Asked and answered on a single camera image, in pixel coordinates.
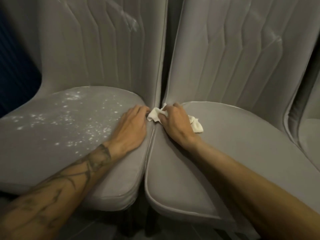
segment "chair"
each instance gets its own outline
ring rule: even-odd
[[[320,30],[320,0],[184,0],[163,102],[199,118],[202,139],[320,213],[320,173],[287,117]],[[167,217],[255,235],[160,124],[145,177]]]
[[[42,85],[0,120],[0,190],[21,194],[110,137],[135,104],[159,105],[167,0],[39,0]],[[118,211],[136,199],[154,125],[90,192]]]

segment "crumpled cloth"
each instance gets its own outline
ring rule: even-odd
[[[159,119],[159,114],[163,114],[165,115],[166,117],[168,117],[168,112],[167,111],[163,111],[163,108],[166,106],[166,104],[164,104],[164,106],[162,107],[162,109],[159,109],[159,108],[154,108],[148,115],[147,117],[147,120],[148,121],[154,121],[154,122],[160,122],[160,119]],[[189,116],[189,121],[190,121],[190,124],[191,124],[191,127],[193,129],[193,132],[194,133],[202,133],[203,132],[203,128],[202,128],[202,125],[200,124],[200,122],[198,121],[198,119],[196,119],[195,117],[193,116]]]

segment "person's right hand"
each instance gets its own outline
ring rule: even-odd
[[[163,111],[168,112],[168,117],[158,116],[168,135],[184,149],[190,150],[200,137],[193,132],[186,111],[178,103],[166,105]]]

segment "hand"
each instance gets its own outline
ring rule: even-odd
[[[136,105],[122,115],[110,141],[103,143],[113,158],[122,158],[141,145],[147,134],[147,112],[147,106]]]
[[[200,137],[193,132],[186,111],[178,103],[166,105],[163,111],[168,112],[168,117],[163,114],[158,116],[164,129],[175,142],[189,151]]]

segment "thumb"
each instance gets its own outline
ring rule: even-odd
[[[158,114],[158,117],[160,119],[160,122],[161,124],[164,126],[164,127],[167,127],[167,124],[168,124],[168,118],[163,115],[162,113]]]

